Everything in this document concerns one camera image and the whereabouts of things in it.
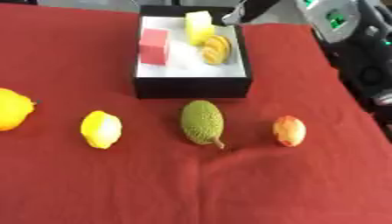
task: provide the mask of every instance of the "sponge cube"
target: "sponge cube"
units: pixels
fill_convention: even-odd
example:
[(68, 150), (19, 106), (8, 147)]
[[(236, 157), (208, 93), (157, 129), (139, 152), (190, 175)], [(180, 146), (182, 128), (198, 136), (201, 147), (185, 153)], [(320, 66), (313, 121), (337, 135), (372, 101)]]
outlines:
[(214, 35), (213, 19), (206, 10), (186, 13), (185, 30), (189, 44), (200, 46)]
[(164, 66), (169, 52), (168, 31), (144, 29), (139, 41), (142, 63)]

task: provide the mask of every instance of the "durian stem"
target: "durian stem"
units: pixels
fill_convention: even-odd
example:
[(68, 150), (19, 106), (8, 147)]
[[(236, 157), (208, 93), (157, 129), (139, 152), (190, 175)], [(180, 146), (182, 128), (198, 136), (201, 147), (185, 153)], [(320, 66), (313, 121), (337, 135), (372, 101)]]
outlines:
[(32, 105), (37, 105), (37, 104), (40, 104), (41, 103), (41, 100), (37, 100), (37, 101), (35, 101)]
[(216, 146), (218, 146), (218, 148), (220, 148), (221, 150), (224, 150), (224, 149), (225, 149), (225, 144), (224, 144), (223, 142), (221, 142), (221, 140), (220, 140), (217, 136), (215, 136), (215, 137), (213, 138), (213, 143), (214, 143)]

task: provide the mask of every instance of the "peeled fruit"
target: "peeled fruit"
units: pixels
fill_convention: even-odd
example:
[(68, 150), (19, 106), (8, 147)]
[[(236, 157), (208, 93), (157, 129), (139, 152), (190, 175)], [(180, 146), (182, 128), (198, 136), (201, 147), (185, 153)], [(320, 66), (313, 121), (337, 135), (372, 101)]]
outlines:
[(181, 127), (186, 136), (196, 144), (216, 144), (225, 148), (220, 137), (223, 132), (223, 116), (209, 101), (192, 101), (181, 115)]
[(299, 119), (290, 115), (277, 119), (273, 129), (277, 140), (287, 147), (300, 145), (306, 136), (305, 125)]
[(34, 105), (28, 97), (0, 88), (0, 131), (13, 130), (34, 111)]
[(80, 132), (91, 147), (106, 150), (118, 141), (122, 128), (116, 116), (96, 110), (83, 120)]

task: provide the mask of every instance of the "yellow cube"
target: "yellow cube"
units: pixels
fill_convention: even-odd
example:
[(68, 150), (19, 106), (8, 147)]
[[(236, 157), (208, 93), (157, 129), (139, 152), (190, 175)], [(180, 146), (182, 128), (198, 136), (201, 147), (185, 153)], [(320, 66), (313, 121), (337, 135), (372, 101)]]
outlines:
[(215, 33), (213, 18), (206, 10), (186, 13), (185, 30), (189, 44), (200, 46)]

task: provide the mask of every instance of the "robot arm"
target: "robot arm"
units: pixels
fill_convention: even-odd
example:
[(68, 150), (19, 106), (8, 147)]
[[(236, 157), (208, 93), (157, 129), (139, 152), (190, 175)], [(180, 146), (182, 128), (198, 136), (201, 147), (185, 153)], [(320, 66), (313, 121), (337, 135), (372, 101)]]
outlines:
[[(392, 142), (392, 14), (380, 0), (293, 0), (339, 79)], [(277, 0), (244, 0), (222, 18), (248, 22)]]

